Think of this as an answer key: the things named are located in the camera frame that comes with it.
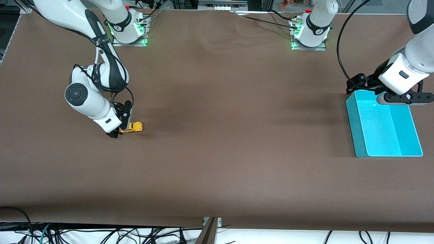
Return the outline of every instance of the teal cable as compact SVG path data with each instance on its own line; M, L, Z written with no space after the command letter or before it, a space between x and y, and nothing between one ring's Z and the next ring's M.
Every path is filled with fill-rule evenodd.
M50 224L51 224L51 223L48 223L48 224L45 226L44 230L42 231L41 239L39 240L39 244L42 244L42 241L43 241L43 239L44 239L45 232L47 231L47 229L48 229L48 227L50 226Z

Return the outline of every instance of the round grey joint cover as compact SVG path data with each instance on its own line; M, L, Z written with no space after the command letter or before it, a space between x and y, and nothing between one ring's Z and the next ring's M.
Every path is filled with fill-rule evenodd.
M65 98L70 104L81 106L86 101L87 88L81 83L71 84L66 88Z

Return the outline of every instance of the blue bin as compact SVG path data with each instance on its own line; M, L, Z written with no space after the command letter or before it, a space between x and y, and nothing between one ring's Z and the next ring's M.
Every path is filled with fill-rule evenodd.
M376 99L374 92L358 90L346 101L356 157L421 157L410 107Z

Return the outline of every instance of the brown table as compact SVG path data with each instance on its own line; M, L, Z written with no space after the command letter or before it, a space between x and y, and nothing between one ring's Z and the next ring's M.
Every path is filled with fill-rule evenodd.
M33 221L434 231L434 105L412 108L422 158L357 159L335 53L345 18L328 51L306 52L234 13L163 12L148 47L116 48L146 129L111 139L63 97L94 46L23 16L0 67L1 205ZM342 60L369 74L412 37L406 16L354 16Z

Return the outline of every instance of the white floor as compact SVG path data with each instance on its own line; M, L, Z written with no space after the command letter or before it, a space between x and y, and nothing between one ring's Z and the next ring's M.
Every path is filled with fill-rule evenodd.
M167 228L162 233L176 231L176 228ZM201 231L184 230L186 240L192 240L199 236ZM70 244L98 244L109 232L68 232L63 234L63 238ZM147 235L150 229L139 229L140 235ZM217 234L216 244L323 244L328 231L291 231L291 230L253 230L253 229L219 229ZM386 232L369 232L372 237L373 244L385 244ZM23 234L14 233L12 231L0 232L0 244L17 243ZM107 244L115 244L118 235L114 234L108 240ZM157 244L174 244L179 241L176 237L163 237L157 239ZM27 238L26 244L30 244L30 238ZM135 244L132 239L124 238L120 244ZM363 244L358 236L357 231L333 231L328 244ZM434 233L401 233L392 232L389 244L434 244Z

